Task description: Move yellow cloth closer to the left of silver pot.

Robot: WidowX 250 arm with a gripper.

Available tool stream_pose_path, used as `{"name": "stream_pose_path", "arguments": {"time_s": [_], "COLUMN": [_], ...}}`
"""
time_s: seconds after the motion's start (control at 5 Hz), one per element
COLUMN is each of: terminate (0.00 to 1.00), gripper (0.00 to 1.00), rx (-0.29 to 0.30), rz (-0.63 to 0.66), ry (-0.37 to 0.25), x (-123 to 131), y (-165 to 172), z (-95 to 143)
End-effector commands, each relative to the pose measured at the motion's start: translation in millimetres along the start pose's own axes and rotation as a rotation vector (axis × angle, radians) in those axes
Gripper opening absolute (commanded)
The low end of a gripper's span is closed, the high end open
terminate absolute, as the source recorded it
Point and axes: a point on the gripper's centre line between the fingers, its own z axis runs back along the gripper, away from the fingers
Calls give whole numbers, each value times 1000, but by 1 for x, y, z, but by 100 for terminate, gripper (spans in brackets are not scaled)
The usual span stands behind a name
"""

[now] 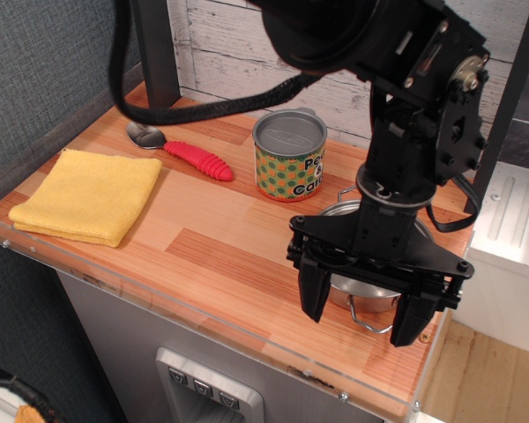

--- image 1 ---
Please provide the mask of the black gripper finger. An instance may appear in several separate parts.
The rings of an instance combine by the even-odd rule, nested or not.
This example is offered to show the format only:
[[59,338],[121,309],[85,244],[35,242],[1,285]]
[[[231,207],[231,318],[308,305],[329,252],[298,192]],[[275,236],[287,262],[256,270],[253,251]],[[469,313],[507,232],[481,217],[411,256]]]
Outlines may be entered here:
[[319,323],[331,289],[332,270],[304,254],[299,264],[299,290],[302,311]]
[[436,311],[442,311],[441,299],[429,293],[402,293],[396,308],[391,344],[409,346],[425,330]]

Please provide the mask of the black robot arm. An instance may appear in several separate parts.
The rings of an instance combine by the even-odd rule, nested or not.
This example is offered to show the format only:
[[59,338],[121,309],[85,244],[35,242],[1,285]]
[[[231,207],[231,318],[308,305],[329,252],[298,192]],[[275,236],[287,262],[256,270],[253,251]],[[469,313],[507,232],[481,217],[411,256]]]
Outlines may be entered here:
[[278,56],[304,74],[346,70],[371,84],[372,138],[356,175],[361,203],[340,216],[296,216],[288,257],[303,312],[323,314],[333,275],[399,293],[391,343],[407,346],[455,308],[473,267],[416,229],[438,187],[479,167],[484,38],[442,1],[263,1]]

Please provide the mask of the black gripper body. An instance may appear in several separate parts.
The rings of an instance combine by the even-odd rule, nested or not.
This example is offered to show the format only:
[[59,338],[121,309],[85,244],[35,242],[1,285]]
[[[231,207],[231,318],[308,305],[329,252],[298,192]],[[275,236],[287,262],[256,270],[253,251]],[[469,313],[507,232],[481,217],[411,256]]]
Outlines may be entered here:
[[400,295],[429,293],[441,299],[443,310],[455,309],[473,266],[420,233],[415,226],[420,208],[365,195],[348,214],[295,216],[287,257],[298,271],[307,254],[332,274]]

